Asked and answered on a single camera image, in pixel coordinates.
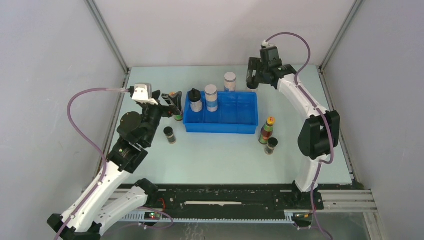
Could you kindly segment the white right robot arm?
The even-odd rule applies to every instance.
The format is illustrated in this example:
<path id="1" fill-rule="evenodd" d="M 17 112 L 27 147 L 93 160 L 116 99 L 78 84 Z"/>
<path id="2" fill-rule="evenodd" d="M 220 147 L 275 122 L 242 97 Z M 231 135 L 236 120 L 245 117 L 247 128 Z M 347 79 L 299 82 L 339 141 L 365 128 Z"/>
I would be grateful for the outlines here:
<path id="1" fill-rule="evenodd" d="M 298 78 L 299 73 L 280 59 L 266 62 L 258 57 L 248 60 L 246 84 L 257 88 L 260 84 L 271 85 L 282 93 L 304 119 L 297 144 L 305 156 L 300 173 L 294 183 L 298 189 L 291 194 L 291 204 L 304 209 L 311 202 L 308 192 L 318 186 L 317 180 L 323 164 L 334 161 L 334 150 L 339 143 L 340 115 L 321 105 Z"/>

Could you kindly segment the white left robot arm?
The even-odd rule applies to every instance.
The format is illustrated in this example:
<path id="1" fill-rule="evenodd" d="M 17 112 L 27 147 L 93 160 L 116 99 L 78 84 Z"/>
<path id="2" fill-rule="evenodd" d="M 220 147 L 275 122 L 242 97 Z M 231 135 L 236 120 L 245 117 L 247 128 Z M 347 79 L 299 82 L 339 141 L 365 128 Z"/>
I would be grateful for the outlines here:
<path id="1" fill-rule="evenodd" d="M 153 208 L 158 202 L 158 187 L 147 179 L 138 180 L 122 197 L 108 199 L 147 157 L 162 118 L 181 115 L 182 92 L 163 94 L 141 86 L 120 89 L 129 93 L 142 112 L 124 114 L 119 122 L 119 138 L 102 166 L 79 199 L 61 214 L 47 220 L 56 239 L 99 240 L 115 223 L 134 209 Z"/>

